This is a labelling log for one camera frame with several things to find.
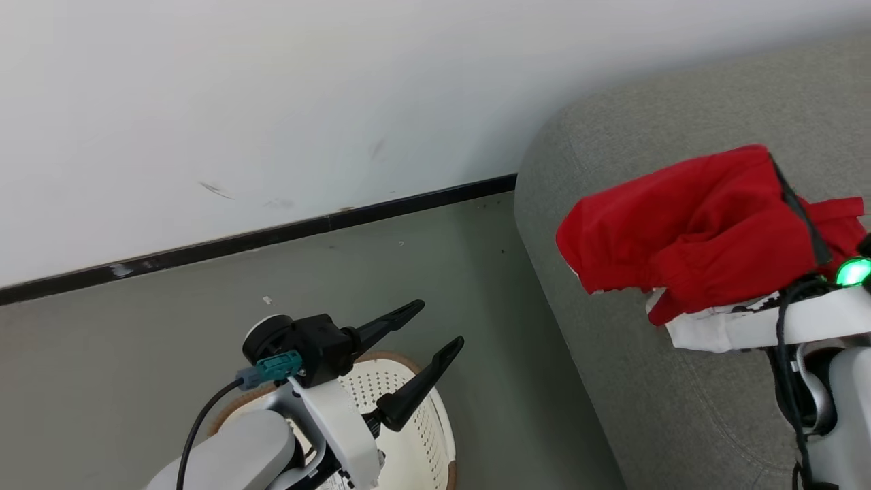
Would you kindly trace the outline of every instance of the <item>white wall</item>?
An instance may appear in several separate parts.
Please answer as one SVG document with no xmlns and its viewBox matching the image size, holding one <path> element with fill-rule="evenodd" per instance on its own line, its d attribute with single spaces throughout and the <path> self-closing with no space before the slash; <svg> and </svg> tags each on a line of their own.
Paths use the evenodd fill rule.
<svg viewBox="0 0 871 490">
<path fill-rule="evenodd" d="M 584 91 L 869 9 L 3 0 L 0 286 L 510 174 Z"/>
</svg>

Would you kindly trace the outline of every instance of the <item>black cable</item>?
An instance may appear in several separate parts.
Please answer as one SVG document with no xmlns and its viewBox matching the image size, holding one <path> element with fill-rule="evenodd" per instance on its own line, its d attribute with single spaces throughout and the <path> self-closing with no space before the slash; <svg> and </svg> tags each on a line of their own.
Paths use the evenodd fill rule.
<svg viewBox="0 0 871 490">
<path fill-rule="evenodd" d="M 175 481 L 175 489 L 183 490 L 185 486 L 185 471 L 187 470 L 187 460 L 191 457 L 191 449 L 193 449 L 193 439 L 197 437 L 197 431 L 199 427 L 203 425 L 203 420 L 206 419 L 207 413 L 212 410 L 212 407 L 218 403 L 218 400 L 222 399 L 224 395 L 232 391 L 234 388 L 238 386 L 242 386 L 243 379 L 239 378 L 233 381 L 231 384 L 224 386 L 220 389 L 215 395 L 210 399 L 202 410 L 199 411 L 199 415 L 197 419 L 193 422 L 193 427 L 191 427 L 191 433 L 187 434 L 187 441 L 185 442 L 185 449 L 181 451 L 181 461 L 179 461 L 179 478 Z"/>
<path fill-rule="evenodd" d="M 789 304 L 795 301 L 795 299 L 800 294 L 813 288 L 838 289 L 838 286 L 828 282 L 804 282 L 802 284 L 798 284 L 792 289 L 786 290 L 782 294 L 782 300 L 780 301 L 777 325 L 775 329 L 775 332 L 777 334 L 777 348 L 774 351 L 774 356 L 777 359 L 777 365 L 780 371 L 780 377 L 783 381 L 782 386 L 780 386 L 781 398 L 786 405 L 787 420 L 795 431 L 795 442 L 799 447 L 799 453 L 801 456 L 800 465 L 797 465 L 798 473 L 801 474 L 802 486 L 806 489 L 810 488 L 810 486 L 813 484 L 814 473 L 811 471 L 810 456 L 807 453 L 807 440 L 805 438 L 804 429 L 801 425 L 801 412 L 799 411 L 798 404 L 795 401 L 797 388 L 795 386 L 795 377 L 792 370 L 789 368 L 787 343 L 784 338 L 784 328 L 787 321 L 787 308 L 789 308 Z"/>
<path fill-rule="evenodd" d="M 799 490 L 799 470 L 801 469 L 801 465 L 798 461 L 795 462 L 795 466 L 793 466 L 793 490 Z"/>
</svg>

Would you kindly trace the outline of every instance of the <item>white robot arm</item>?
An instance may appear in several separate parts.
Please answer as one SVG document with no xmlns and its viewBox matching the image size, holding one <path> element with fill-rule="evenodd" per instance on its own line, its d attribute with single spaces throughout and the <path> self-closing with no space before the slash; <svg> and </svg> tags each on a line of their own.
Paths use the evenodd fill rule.
<svg viewBox="0 0 871 490">
<path fill-rule="evenodd" d="M 871 241 L 859 250 L 865 257 L 845 263 L 837 283 L 806 276 L 713 319 L 733 348 L 769 357 L 800 450 L 793 488 L 871 488 Z"/>
<path fill-rule="evenodd" d="M 371 413 L 357 411 L 337 378 L 423 306 L 414 301 L 359 329 L 339 329 L 327 315 L 297 321 L 270 316 L 256 324 L 242 347 L 255 367 L 240 371 L 232 385 L 250 388 L 275 378 L 279 387 L 262 409 L 227 421 L 190 450 L 189 458 L 183 453 L 166 466 L 146 490 L 314 490 L 336 473 L 351 488 L 377 487 L 385 460 L 376 444 L 381 427 L 398 432 L 405 426 L 463 348 L 463 338 L 436 353 L 402 388 L 381 397 Z M 308 463 L 288 419 L 313 446 Z"/>
</svg>

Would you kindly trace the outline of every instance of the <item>perforated basket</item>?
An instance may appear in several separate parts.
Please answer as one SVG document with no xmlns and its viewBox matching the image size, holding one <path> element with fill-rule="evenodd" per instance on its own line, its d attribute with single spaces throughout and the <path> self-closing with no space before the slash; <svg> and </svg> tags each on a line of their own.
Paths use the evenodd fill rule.
<svg viewBox="0 0 871 490">
<path fill-rule="evenodd" d="M 339 382 L 357 404 L 360 413 L 371 412 L 375 402 L 392 393 L 414 377 L 420 369 L 407 358 L 393 352 L 373 352 L 360 358 L 354 369 Z M 252 392 L 234 400 L 218 416 L 211 434 L 228 419 L 259 408 L 258 400 L 273 388 Z M 303 450 L 310 445 L 288 420 Z M 382 430 L 378 448 L 387 455 L 381 470 L 379 489 L 383 490 L 454 490 L 456 488 L 456 447 L 450 430 L 448 413 L 434 388 L 414 417 L 401 432 Z M 349 490 L 346 482 L 335 475 L 321 490 Z"/>
</svg>

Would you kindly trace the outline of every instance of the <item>gray fabric upholstery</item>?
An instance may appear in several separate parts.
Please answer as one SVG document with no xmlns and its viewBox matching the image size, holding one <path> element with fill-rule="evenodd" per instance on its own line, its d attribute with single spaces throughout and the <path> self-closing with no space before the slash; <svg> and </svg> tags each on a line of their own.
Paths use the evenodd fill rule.
<svg viewBox="0 0 871 490">
<path fill-rule="evenodd" d="M 587 296 L 558 224 L 584 195 L 757 142 L 810 201 L 867 199 L 869 56 L 854 34 L 622 86 L 563 109 L 527 152 L 517 225 L 629 488 L 788 488 L 793 438 L 764 354 L 675 350 L 641 293 Z"/>
</svg>

